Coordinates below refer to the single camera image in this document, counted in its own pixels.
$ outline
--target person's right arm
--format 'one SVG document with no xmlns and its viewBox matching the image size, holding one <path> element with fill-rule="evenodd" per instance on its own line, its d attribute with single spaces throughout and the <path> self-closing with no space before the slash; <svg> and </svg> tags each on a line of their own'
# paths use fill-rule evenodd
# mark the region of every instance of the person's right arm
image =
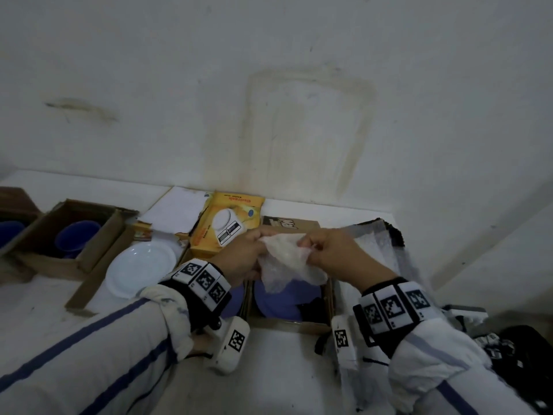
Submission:
<svg viewBox="0 0 553 415">
<path fill-rule="evenodd" d="M 351 284 L 363 296 L 377 298 L 375 292 L 389 286 L 398 289 L 407 282 L 367 255 L 343 230 L 315 230 L 298 245 L 313 249 L 309 265 Z M 406 310 L 405 302 L 399 302 L 403 303 L 400 311 Z M 372 335 L 391 359 L 392 405 L 401 412 L 428 415 L 533 414 L 491 371 L 486 353 L 468 335 L 454 329 L 439 309 L 434 314 L 423 320 L 413 314 L 413 322 L 397 328 L 389 323 L 393 317 L 389 318 L 389 330 Z"/>
</svg>

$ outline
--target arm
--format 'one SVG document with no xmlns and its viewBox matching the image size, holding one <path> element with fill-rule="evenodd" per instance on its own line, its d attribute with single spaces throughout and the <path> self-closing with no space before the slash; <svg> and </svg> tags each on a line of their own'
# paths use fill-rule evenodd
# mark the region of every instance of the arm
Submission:
<svg viewBox="0 0 553 415">
<path fill-rule="evenodd" d="M 424 290 L 398 277 L 364 253 L 342 230 L 321 229 L 298 242 L 312 247 L 308 258 L 335 279 L 363 295 L 356 312 L 362 333 L 370 334 L 391 359 L 391 403 L 404 413 L 533 414 L 532 409 L 490 370 L 486 353 L 466 334 L 454 329 L 439 309 L 417 309 L 404 290 Z M 394 297 L 400 310 L 385 314 Z M 369 320 L 374 304 L 377 317 Z"/>
<path fill-rule="evenodd" d="M 238 236 L 212 263 L 231 286 L 258 277 L 254 266 L 266 253 L 258 239 L 272 234 L 263 228 Z M 193 348 L 191 321 L 192 329 L 202 321 L 175 287 L 148 287 L 141 298 L 38 344 L 30 355 L 10 356 L 0 365 L 2 413 L 150 413 L 170 368 Z"/>
</svg>

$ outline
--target white sleeve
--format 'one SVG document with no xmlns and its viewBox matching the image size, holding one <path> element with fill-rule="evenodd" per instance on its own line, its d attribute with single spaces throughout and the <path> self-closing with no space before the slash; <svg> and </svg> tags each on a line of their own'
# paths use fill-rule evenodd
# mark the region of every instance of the white sleeve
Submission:
<svg viewBox="0 0 553 415">
<path fill-rule="evenodd" d="M 530 415 L 535 412 L 491 370 L 487 354 L 443 319 L 420 323 L 389 367 L 391 403 L 425 415 Z"/>
<path fill-rule="evenodd" d="M 188 308 L 164 286 L 0 366 L 10 415 L 147 414 L 170 367 L 192 349 Z"/>
</svg>

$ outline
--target wristband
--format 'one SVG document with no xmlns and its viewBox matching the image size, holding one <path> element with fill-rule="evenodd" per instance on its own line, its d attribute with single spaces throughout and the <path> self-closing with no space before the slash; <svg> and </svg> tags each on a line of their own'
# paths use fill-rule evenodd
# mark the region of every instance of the wristband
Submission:
<svg viewBox="0 0 553 415">
<path fill-rule="evenodd" d="M 367 346 L 380 346 L 389 358 L 419 323 L 442 317 L 418 283 L 400 277 L 365 291 L 353 312 Z"/>
<path fill-rule="evenodd" d="M 159 284 L 182 294 L 188 305 L 191 331 L 217 325 L 221 312 L 231 299 L 231 286 L 223 272 L 201 259 L 185 262 L 163 277 Z"/>
</svg>

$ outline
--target white plate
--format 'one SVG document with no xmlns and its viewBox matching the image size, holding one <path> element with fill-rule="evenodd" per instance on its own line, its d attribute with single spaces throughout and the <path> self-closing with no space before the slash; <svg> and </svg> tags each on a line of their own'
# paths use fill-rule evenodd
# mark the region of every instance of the white plate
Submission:
<svg viewBox="0 0 553 415">
<path fill-rule="evenodd" d="M 106 286 L 117 297 L 132 298 L 175 268 L 175 252 L 162 242 L 134 244 L 109 265 Z"/>
</svg>

